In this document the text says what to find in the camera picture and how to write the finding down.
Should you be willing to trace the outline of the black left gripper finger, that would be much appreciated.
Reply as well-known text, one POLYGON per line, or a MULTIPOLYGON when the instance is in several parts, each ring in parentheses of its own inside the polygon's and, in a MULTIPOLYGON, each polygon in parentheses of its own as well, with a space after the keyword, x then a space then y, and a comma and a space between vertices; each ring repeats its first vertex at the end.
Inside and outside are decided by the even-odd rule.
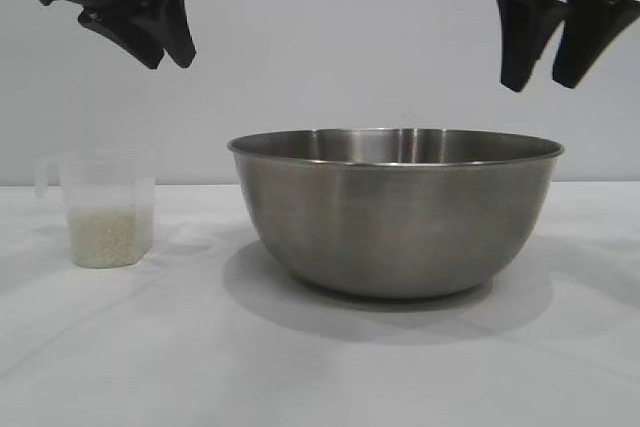
POLYGON ((155 0, 151 10, 154 35, 179 67, 190 67, 196 48, 188 24, 185 0, 155 0))
POLYGON ((119 46, 149 69, 156 69, 164 48, 152 32, 161 17, 163 0, 127 0, 84 7, 79 24, 119 46))

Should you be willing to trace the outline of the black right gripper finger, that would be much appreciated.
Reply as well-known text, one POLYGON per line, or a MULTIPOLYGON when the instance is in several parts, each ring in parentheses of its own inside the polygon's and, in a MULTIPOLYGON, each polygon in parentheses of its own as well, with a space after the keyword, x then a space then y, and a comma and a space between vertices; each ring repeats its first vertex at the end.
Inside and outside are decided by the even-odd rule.
POLYGON ((567 0, 569 15, 552 69, 553 80, 576 88, 604 50, 635 22, 635 0, 567 0))
POLYGON ((496 0, 501 22, 500 82, 521 92, 551 36, 568 16, 560 0, 496 0))

